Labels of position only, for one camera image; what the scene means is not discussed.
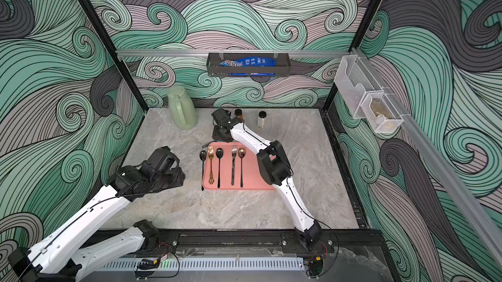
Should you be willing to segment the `patterned silver fork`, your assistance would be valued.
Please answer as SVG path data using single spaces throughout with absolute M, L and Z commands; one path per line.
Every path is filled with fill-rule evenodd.
M 232 167 L 231 167 L 231 185 L 235 185 L 235 159 L 237 157 L 237 146 L 233 145 L 231 149 Z

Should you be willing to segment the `gold fork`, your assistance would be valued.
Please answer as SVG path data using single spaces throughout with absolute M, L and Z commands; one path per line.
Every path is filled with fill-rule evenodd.
M 208 158 L 209 158 L 209 179 L 208 183 L 212 185 L 214 183 L 213 175 L 213 159 L 214 159 L 214 148 L 213 146 L 208 147 Z

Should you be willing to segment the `iridescent rainbow spoon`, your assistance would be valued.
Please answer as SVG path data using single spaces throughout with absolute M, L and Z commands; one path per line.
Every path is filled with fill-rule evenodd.
M 244 147 L 241 147 L 238 149 L 238 157 L 240 158 L 241 162 L 241 167 L 240 167 L 240 188 L 243 188 L 244 183 L 243 183 L 243 159 L 246 155 L 246 149 Z

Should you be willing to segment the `pink tray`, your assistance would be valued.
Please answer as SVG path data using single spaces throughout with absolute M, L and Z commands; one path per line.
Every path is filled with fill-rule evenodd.
M 209 146 L 214 148 L 214 159 L 213 159 L 213 175 L 214 183 L 210 185 L 208 183 L 209 179 L 209 158 L 208 158 L 208 148 L 207 148 L 207 159 L 205 161 L 205 175 L 203 185 L 205 190 L 213 191 L 274 191 L 272 185 L 267 184 L 261 177 L 256 154 L 249 151 L 246 147 L 246 155 L 243 159 L 243 188 L 240 188 L 240 158 L 235 159 L 235 185 L 231 185 L 231 167 L 232 167 L 232 156 L 231 149 L 232 146 L 237 146 L 238 149 L 244 147 L 243 144 L 232 142 L 213 142 Z M 216 157 L 216 150 L 222 148 L 224 150 L 224 156 L 221 159 L 221 187 L 217 187 L 218 182 L 218 159 Z

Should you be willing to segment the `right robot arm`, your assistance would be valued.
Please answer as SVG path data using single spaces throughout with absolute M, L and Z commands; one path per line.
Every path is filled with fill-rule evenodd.
M 294 171 L 282 144 L 261 137 L 249 129 L 244 120 L 231 117 L 223 108 L 211 115 L 217 140 L 239 142 L 257 156 L 260 176 L 280 194 L 292 217 L 295 239 L 304 251 L 311 251 L 320 240 L 322 227 L 308 211 L 294 185 Z

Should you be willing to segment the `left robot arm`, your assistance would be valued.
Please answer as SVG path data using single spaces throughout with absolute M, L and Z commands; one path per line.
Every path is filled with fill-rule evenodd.
M 9 255 L 15 281 L 80 281 L 124 255 L 154 253 L 161 241 L 159 230 L 148 220 L 87 248 L 83 245 L 134 200 L 181 187 L 184 179 L 179 158 L 167 146 L 137 166 L 119 168 L 61 227 L 31 248 L 18 248 Z

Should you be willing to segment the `orange spice jar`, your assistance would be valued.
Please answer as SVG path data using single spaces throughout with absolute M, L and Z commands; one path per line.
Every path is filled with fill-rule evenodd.
M 242 111 L 242 109 L 239 109 L 239 108 L 238 108 L 238 109 L 236 109 L 236 110 L 234 111 L 234 114 L 235 114 L 235 117 L 237 117 L 237 118 L 239 118 L 239 119 L 243 120 L 243 111 Z

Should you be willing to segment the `white spice jar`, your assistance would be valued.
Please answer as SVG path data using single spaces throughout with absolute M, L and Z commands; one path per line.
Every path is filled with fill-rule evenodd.
M 265 128 L 266 119 L 267 119 L 267 113 L 265 111 L 260 111 L 258 113 L 258 120 L 257 120 L 257 126 L 260 129 L 264 129 Z

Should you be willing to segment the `green pitcher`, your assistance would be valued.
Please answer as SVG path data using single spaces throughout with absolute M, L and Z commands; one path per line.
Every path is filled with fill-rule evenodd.
M 168 105 L 175 125 L 182 130 L 192 129 L 197 125 L 197 113 L 192 99 L 185 88 L 174 85 L 167 92 Z

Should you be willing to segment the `blue snack bag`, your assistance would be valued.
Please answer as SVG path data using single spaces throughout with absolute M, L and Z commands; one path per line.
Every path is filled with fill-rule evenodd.
M 224 60 L 216 66 L 216 73 L 227 76 L 275 76 L 276 60 L 269 57 L 247 57 Z

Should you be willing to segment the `black wall basket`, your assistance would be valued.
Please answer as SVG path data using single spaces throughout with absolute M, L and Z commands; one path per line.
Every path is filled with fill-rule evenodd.
M 287 77 L 291 62 L 287 53 L 209 53 L 207 72 L 212 77 Z

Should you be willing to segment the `aluminium back rail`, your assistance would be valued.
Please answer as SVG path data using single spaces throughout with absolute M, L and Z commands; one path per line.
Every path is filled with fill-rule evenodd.
M 309 59 L 324 59 L 324 58 L 341 58 L 349 55 L 348 51 L 319 51 L 319 50 L 237 50 L 237 49 L 117 49 L 118 57 L 206 57 L 210 53 L 225 55 L 229 53 L 235 54 L 251 54 L 264 53 L 278 55 L 279 53 L 287 53 L 293 58 L 309 58 Z

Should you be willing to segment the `large clear wall bin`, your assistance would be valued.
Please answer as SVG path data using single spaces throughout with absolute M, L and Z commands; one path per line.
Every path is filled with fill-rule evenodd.
M 383 93 L 369 60 L 358 55 L 342 57 L 334 82 L 354 119 L 366 117 L 362 105 L 369 95 Z

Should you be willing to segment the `small clear wall bin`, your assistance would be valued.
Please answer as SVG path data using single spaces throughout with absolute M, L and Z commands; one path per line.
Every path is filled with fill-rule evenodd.
M 360 108 L 374 133 L 393 134 L 403 123 L 402 117 L 397 114 L 384 93 L 366 95 Z

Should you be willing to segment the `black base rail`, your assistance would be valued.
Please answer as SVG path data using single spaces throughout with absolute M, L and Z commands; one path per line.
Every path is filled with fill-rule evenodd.
M 158 240 L 175 251 L 182 248 L 268 248 L 283 253 L 334 253 L 338 248 L 385 246 L 380 231 L 368 229 L 324 230 L 313 243 L 301 243 L 295 230 L 168 230 L 160 229 Z

